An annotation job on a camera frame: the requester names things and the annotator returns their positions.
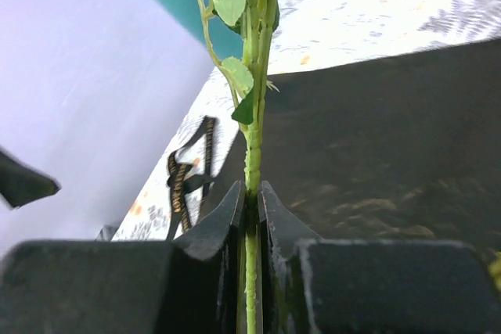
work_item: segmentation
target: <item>table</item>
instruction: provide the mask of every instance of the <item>table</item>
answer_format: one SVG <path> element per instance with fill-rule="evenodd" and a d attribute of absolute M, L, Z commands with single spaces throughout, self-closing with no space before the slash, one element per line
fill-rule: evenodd
<path fill-rule="evenodd" d="M 269 73 L 318 70 L 385 56 L 501 37 L 501 0 L 279 0 L 281 20 L 270 54 Z M 231 120 L 227 83 L 216 70 L 160 157 L 113 241 L 162 240 L 170 203 L 167 157 L 181 147 L 204 116 L 218 118 L 214 174 L 222 168 L 237 124 Z M 178 156 L 200 173 L 204 138 Z M 186 197 L 192 222 L 201 190 Z"/>

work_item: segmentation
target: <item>blue-green object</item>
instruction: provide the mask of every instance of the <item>blue-green object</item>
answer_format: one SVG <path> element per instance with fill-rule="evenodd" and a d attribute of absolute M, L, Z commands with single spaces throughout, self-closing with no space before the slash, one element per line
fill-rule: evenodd
<path fill-rule="evenodd" d="M 205 45 L 204 28 L 196 0 L 157 0 L 192 36 Z M 209 21 L 211 41 L 218 58 L 242 57 L 242 38 L 228 29 L 218 17 Z"/>

